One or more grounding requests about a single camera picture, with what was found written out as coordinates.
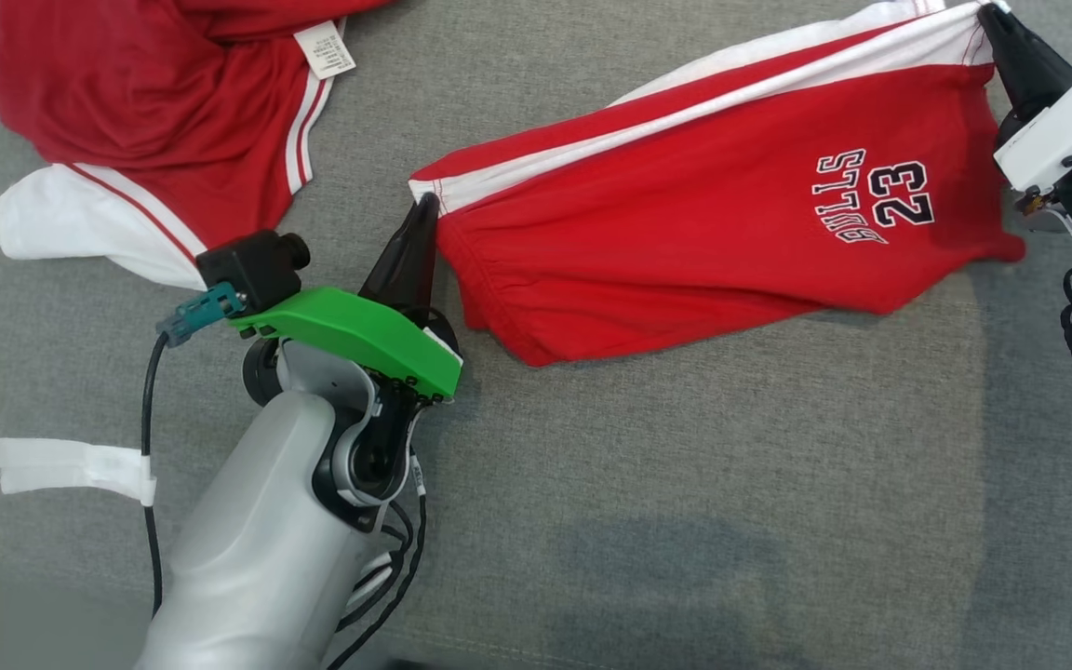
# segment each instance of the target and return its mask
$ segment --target cable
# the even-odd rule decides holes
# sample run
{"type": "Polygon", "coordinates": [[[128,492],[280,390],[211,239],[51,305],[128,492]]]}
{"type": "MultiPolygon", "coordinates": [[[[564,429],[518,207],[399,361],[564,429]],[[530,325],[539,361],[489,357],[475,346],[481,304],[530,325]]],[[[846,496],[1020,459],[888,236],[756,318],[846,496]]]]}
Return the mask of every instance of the cable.
{"type": "Polygon", "coordinates": [[[391,552],[383,552],[382,554],[376,555],[374,560],[371,560],[370,563],[362,566],[362,576],[358,577],[357,585],[361,586],[362,582],[366,581],[367,576],[376,571],[376,569],[387,567],[387,565],[391,565],[391,552]]]}
{"type": "Polygon", "coordinates": [[[388,537],[399,539],[400,542],[404,541],[404,534],[400,533],[400,531],[397,531],[396,528],[391,528],[390,525],[384,525],[383,528],[379,528],[378,531],[383,535],[388,535],[388,537]]]}
{"type": "MultiPolygon", "coordinates": [[[[157,339],[157,346],[151,349],[148,359],[148,374],[144,381],[144,412],[139,428],[139,455],[151,457],[151,396],[157,385],[157,369],[160,368],[160,357],[167,347],[167,332],[163,331],[157,339]]],[[[148,526],[148,548],[151,551],[151,617],[157,616],[163,602],[163,565],[160,560],[160,539],[157,537],[157,512],[150,506],[144,506],[144,521],[148,526]]]]}
{"type": "Polygon", "coordinates": [[[413,578],[416,578],[417,568],[420,567],[420,556],[425,553],[425,530],[429,523],[429,509],[428,504],[426,504],[426,498],[428,496],[422,495],[421,493],[418,497],[420,504],[420,523],[419,528],[416,532],[416,553],[413,553],[412,563],[410,563],[407,567],[407,575],[404,577],[404,580],[400,582],[399,590],[396,591],[396,597],[387,604],[387,607],[384,607],[383,613],[378,615],[375,623],[371,624],[366,631],[362,631],[362,635],[358,636],[358,639],[354,640],[354,643],[348,645],[348,647],[345,649],[345,652],[341,653],[339,657],[333,659],[333,662],[328,666],[328,670],[339,669],[339,667],[345,665],[345,661],[349,660],[349,657],[354,656],[358,650],[362,649],[362,645],[367,644],[367,640],[370,640],[370,637],[374,636],[375,632],[378,631],[378,628],[382,628],[384,624],[387,623],[387,617],[390,617],[391,613],[396,611],[397,607],[399,607],[399,604],[403,602],[404,594],[407,594],[408,586],[413,585],[413,578]]]}
{"type": "Polygon", "coordinates": [[[388,593],[391,593],[391,586],[396,585],[396,581],[404,572],[404,556],[407,555],[410,548],[413,548],[413,521],[407,517],[407,512],[404,511],[403,506],[400,506],[399,502],[391,501],[391,511],[396,512],[400,522],[404,523],[404,530],[407,531],[407,535],[400,538],[399,550],[391,552],[391,575],[387,576],[387,581],[382,586],[378,586],[373,596],[362,601],[362,605],[358,606],[357,610],[342,616],[342,620],[337,623],[337,631],[334,632],[344,631],[351,624],[356,623],[356,621],[366,616],[369,611],[374,610],[375,606],[382,602],[388,593]]]}
{"type": "Polygon", "coordinates": [[[1072,308],[1072,267],[1064,272],[1064,277],[1061,279],[1061,292],[1064,292],[1064,299],[1069,300],[1069,306],[1072,308]]]}
{"type": "Polygon", "coordinates": [[[346,610],[362,601],[362,598],[369,596],[371,591],[378,589],[378,586],[383,586],[384,582],[390,580],[392,574],[394,572],[394,569],[383,568],[379,569],[378,572],[367,575],[366,580],[360,582],[360,584],[357,585],[357,589],[354,589],[353,594],[349,594],[349,599],[345,601],[346,610]]]}

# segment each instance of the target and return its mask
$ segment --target red basketball shorts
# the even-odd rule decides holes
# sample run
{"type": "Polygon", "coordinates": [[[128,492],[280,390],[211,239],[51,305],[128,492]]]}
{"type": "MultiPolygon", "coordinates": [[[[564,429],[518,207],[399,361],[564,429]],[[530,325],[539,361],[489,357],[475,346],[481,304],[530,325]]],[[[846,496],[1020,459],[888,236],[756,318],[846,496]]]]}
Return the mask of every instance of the red basketball shorts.
{"type": "Polygon", "coordinates": [[[195,256],[314,176],[333,80],[293,34],[386,1],[0,0],[0,118],[54,164],[0,196],[3,253],[204,288],[195,256]]]}
{"type": "Polygon", "coordinates": [[[1000,225],[979,3],[876,3],[712,54],[413,176],[465,322],[528,364],[834,308],[885,314],[1000,225]]]}

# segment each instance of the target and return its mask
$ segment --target white stripe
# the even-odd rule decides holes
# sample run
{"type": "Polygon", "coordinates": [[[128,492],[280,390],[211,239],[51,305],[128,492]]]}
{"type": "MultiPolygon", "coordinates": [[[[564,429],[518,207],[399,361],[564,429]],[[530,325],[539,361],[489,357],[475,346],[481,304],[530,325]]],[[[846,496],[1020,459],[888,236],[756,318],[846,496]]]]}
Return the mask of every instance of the white stripe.
{"type": "Polygon", "coordinates": [[[146,188],[123,177],[121,173],[115,169],[106,168],[106,166],[74,165],[84,170],[85,174],[90,175],[90,177],[101,180],[102,183],[106,183],[107,187],[115,188],[116,191],[126,194],[129,198],[148,209],[151,215],[157,217],[160,225],[165,226],[167,234],[180,242],[184,247],[184,250],[188,250],[188,253],[193,255],[204,253],[205,244],[196,237],[196,234],[184,225],[184,222],[180,221],[178,215],[167,208],[165,204],[161,203],[160,198],[157,198],[150,191],[146,190],[146,188]]]}
{"type": "Polygon", "coordinates": [[[325,109],[325,102],[328,102],[328,94],[333,90],[333,77],[321,81],[321,99],[316,101],[316,109],[311,117],[309,117],[309,122],[306,123],[303,128],[303,137],[300,140],[300,160],[302,165],[306,167],[306,183],[312,181],[312,159],[309,158],[309,132],[316,123],[316,118],[321,117],[321,110],[325,109]]]}
{"type": "Polygon", "coordinates": [[[941,0],[930,0],[928,3],[922,1],[921,4],[915,4],[914,0],[869,4],[859,13],[843,18],[843,20],[794,27],[792,30],[753,39],[750,42],[728,46],[726,49],[702,56],[694,62],[676,68],[675,71],[667,75],[647,81],[641,88],[637,88],[610,103],[610,106],[622,105],[623,102],[635,101],[635,99],[644,95],[658,93],[660,90],[676,88],[682,84],[705,79],[708,76],[732,71],[736,68],[745,68],[751,63],[761,63],[763,60],[777,59],[777,57],[792,54],[792,51],[808,49],[813,46],[834,42],[835,39],[850,38],[851,34],[880,29],[880,27],[897,25],[909,20],[909,18],[924,16],[924,14],[944,9],[941,0]]]}
{"type": "MultiPolygon", "coordinates": [[[[825,59],[731,90],[651,122],[443,178],[437,191],[441,202],[447,211],[452,212],[541,174],[760,98],[918,65],[963,64],[963,54],[969,55],[970,42],[978,27],[976,14],[979,4],[987,3],[991,0],[976,0],[974,3],[958,4],[944,12],[928,14],[825,59]]],[[[980,49],[970,64],[987,62],[982,59],[988,56],[991,50],[980,49]]],[[[433,185],[430,181],[408,181],[417,200],[422,194],[435,191],[433,185]]]]}
{"type": "Polygon", "coordinates": [[[297,191],[300,191],[300,188],[303,187],[303,182],[300,181],[300,161],[297,158],[297,142],[300,138],[300,129],[306,122],[307,115],[309,115],[309,106],[312,105],[312,101],[316,96],[316,88],[319,85],[321,80],[316,79],[316,75],[310,69],[309,77],[306,80],[306,96],[300,101],[300,109],[297,109],[297,116],[293,119],[293,125],[288,126],[288,138],[284,145],[284,169],[286,175],[288,175],[288,191],[293,195],[297,194],[297,191]]]}

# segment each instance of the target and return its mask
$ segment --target teal connector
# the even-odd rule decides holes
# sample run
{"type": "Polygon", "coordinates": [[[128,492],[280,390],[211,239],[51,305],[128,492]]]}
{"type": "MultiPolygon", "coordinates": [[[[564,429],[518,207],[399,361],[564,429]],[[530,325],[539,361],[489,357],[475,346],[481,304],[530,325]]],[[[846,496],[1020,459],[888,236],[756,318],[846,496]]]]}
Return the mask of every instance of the teal connector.
{"type": "Polygon", "coordinates": [[[157,324],[157,332],[167,333],[167,346],[179,347],[193,332],[243,310],[243,302],[228,281],[182,302],[176,313],[157,324]]]}

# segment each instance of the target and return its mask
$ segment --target gray cushion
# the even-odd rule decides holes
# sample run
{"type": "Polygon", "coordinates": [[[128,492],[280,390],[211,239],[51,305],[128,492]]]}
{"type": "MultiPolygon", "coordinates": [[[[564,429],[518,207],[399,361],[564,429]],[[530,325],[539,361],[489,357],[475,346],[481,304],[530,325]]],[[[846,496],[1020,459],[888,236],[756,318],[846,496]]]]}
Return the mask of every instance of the gray cushion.
{"type": "MultiPolygon", "coordinates": [[[[863,4],[399,0],[349,25],[358,68],[282,229],[314,250],[308,284],[355,288],[418,166],[863,4]]],[[[1072,3],[1017,9],[1072,60],[1072,3]]],[[[0,126],[0,193],[42,165],[0,126]]],[[[467,366],[417,437],[429,549],[384,641],[477,667],[1062,667],[1072,259],[1060,236],[1028,241],[1026,262],[971,266],[890,317],[813,314],[541,370],[461,328],[440,267],[467,366]]],[[[105,259],[0,254],[0,436],[136,446],[153,324],[187,295],[105,259]]],[[[243,349],[219,327],[165,357],[165,547],[255,414],[243,349]]],[[[0,496],[0,572],[144,602],[139,508],[0,496]]]]}

